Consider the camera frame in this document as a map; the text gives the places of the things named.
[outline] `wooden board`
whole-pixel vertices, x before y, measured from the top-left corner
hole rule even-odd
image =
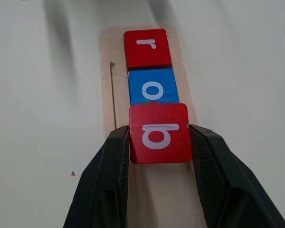
[[[111,28],[99,41],[105,131],[129,125],[129,86],[123,34],[129,30],[164,28],[181,103],[190,124],[197,118],[175,28],[143,26]],[[129,228],[206,228],[192,163],[137,165],[129,162]]]

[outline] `red block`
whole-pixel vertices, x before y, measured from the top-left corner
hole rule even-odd
[[[192,159],[188,111],[184,104],[152,102],[130,107],[133,163],[176,163]]]
[[[164,29],[127,31],[124,48],[128,71],[172,66]]]

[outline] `white table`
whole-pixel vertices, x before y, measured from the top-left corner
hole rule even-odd
[[[285,218],[285,0],[63,2],[65,15],[0,0],[0,228],[63,226],[71,172],[80,177],[105,140],[98,36],[156,22],[180,30],[199,124],[224,137]]]

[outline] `white letter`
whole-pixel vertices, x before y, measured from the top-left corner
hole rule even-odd
[[[151,95],[151,94],[148,94],[147,93],[147,88],[151,87],[151,86],[154,86],[154,87],[157,87],[158,88],[158,93],[157,94],[154,94],[154,95]],[[158,82],[146,82],[145,84],[143,84],[142,86],[142,95],[149,99],[149,100],[158,100],[162,97],[163,95],[163,87],[160,83]]]
[[[138,39],[137,44],[150,44],[152,49],[156,49],[155,39]]]
[[[171,136],[168,131],[176,131],[180,128],[178,124],[147,124],[142,126],[142,130],[145,132],[142,136],[143,144],[154,150],[160,150],[169,146],[171,142]],[[164,139],[161,142],[152,142],[149,139],[149,134],[151,132],[162,132],[164,135]]]

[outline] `blue block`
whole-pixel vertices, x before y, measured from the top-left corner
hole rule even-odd
[[[129,74],[131,104],[142,102],[179,103],[173,70],[133,70]]]

